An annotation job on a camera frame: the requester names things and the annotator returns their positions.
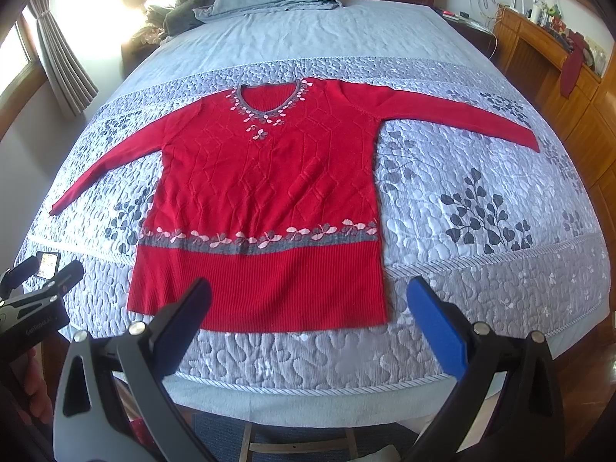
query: metal screw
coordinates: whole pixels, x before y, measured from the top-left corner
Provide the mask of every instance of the metal screw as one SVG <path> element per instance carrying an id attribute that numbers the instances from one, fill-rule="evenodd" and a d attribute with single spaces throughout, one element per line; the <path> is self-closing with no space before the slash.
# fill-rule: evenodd
<path id="1" fill-rule="evenodd" d="M 85 330 L 77 332 L 75 337 L 73 337 L 75 342 L 83 342 L 85 339 L 87 339 L 87 332 Z"/>
<path id="2" fill-rule="evenodd" d="M 488 333 L 490 333 L 490 327 L 488 326 L 487 323 L 484 323 L 482 321 L 479 321 L 479 322 L 475 323 L 472 326 L 472 330 L 477 335 L 488 335 Z"/>
<path id="3" fill-rule="evenodd" d="M 128 333 L 131 335 L 141 335 L 146 331 L 146 324 L 142 321 L 135 321 L 128 327 Z"/>
<path id="4" fill-rule="evenodd" d="M 543 344 L 545 342 L 545 335 L 537 330 L 531 333 L 531 339 L 533 339 L 537 344 Z"/>

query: sweater sleeve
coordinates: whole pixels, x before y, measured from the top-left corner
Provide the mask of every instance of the sweater sleeve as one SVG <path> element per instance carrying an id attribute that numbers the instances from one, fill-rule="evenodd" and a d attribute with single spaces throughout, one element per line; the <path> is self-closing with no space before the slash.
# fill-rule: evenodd
<path id="1" fill-rule="evenodd" d="M 109 170 L 121 167 L 137 158 L 159 151 L 164 140 L 166 116 L 150 123 L 136 131 L 109 152 L 99 158 L 52 206 L 50 216 L 60 214 L 67 206 L 76 200 L 83 191 L 88 189 Z"/>
<path id="2" fill-rule="evenodd" d="M 415 119 L 438 123 L 501 138 L 539 152 L 537 138 L 531 130 L 469 104 L 367 84 L 340 82 L 340 89 L 357 109 L 382 121 Z"/>

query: wooden dresser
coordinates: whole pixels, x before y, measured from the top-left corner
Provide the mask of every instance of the wooden dresser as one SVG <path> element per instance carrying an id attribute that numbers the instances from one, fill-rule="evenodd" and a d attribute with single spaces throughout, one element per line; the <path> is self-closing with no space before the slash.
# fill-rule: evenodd
<path id="1" fill-rule="evenodd" d="M 501 8 L 493 62 L 547 120 L 586 186 L 608 244 L 611 310 L 616 310 L 616 49 L 605 78 L 583 66 L 569 99 L 561 96 L 568 53 L 520 14 Z M 605 327 L 611 328 L 606 321 Z"/>

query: quilted pattern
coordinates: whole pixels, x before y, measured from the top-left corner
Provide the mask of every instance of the quilted pattern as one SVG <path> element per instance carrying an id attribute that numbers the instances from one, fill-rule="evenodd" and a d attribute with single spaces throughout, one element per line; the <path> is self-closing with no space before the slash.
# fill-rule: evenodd
<path id="1" fill-rule="evenodd" d="M 556 135 L 503 77 L 436 61 L 325 58 L 199 74 L 125 95 L 101 108 L 62 166 L 19 255 L 23 259 L 36 250 L 61 250 L 63 262 L 84 262 L 86 279 L 67 296 L 72 325 L 103 336 L 143 318 L 126 311 L 126 298 L 135 255 L 132 239 L 140 232 L 139 222 L 160 176 L 159 154 L 110 172 L 84 193 L 72 214 L 63 214 L 52 225 L 47 211 L 67 183 L 118 141 L 202 95 L 239 82 L 310 75 L 390 85 L 480 106 L 528 123 L 541 153 L 531 157 L 531 151 L 519 151 L 505 141 L 425 122 L 385 123 L 374 175 L 390 323 L 289 334 L 202 331 L 181 364 L 183 376 L 267 391 L 404 386 L 438 374 L 439 366 L 404 301 L 405 284 L 417 274 L 470 319 L 515 336 L 535 328 L 555 335 L 600 306 L 609 292 L 609 260 L 592 206 Z M 473 169 L 480 173 L 476 181 Z M 475 190 L 479 186 L 485 196 Z M 456 194 L 461 203 L 455 201 Z M 495 219 L 506 213 L 498 227 L 486 219 L 474 229 L 470 213 L 462 216 L 458 211 L 468 208 L 479 214 L 475 207 L 480 206 L 488 216 L 488 204 L 496 209 L 497 203 Z M 515 234 L 511 241 L 505 228 Z M 457 241 L 455 233 L 447 233 L 451 229 L 461 230 Z M 498 231 L 503 241 L 493 244 L 488 229 Z M 466 233 L 472 241 L 464 241 Z M 526 239 L 529 247 L 522 248 L 528 236 L 532 244 Z M 520 249 L 512 248 L 515 242 Z M 486 245 L 494 253 L 486 254 Z M 361 368 L 355 366 L 357 353 L 366 358 Z"/>

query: sweater neckline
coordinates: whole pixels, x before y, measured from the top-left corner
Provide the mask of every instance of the sweater neckline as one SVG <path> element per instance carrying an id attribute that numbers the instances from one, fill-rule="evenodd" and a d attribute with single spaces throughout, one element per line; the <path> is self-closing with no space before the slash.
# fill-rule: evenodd
<path id="1" fill-rule="evenodd" d="M 289 95 L 289 97 L 281 105 L 276 106 L 270 110 L 258 110 L 246 102 L 246 100 L 244 99 L 244 96 L 241 94 L 241 89 L 244 87 L 248 87 L 248 85 L 241 84 L 239 87 L 237 87 L 235 95 L 237 96 L 239 105 L 243 108 L 245 112 L 253 112 L 259 118 L 268 118 L 269 116 L 277 114 L 281 109 L 283 109 L 285 106 L 288 106 L 297 97 L 298 93 L 300 92 L 300 89 L 302 88 L 301 80 L 298 79 L 298 80 L 295 80 L 294 82 L 284 82 L 284 83 L 276 83 L 276 84 L 263 83 L 261 85 L 251 85 L 250 86 L 251 88 L 255 88 L 255 87 L 261 87 L 263 85 L 289 85 L 293 83 L 295 83 L 295 89 L 293 90 L 292 94 Z"/>

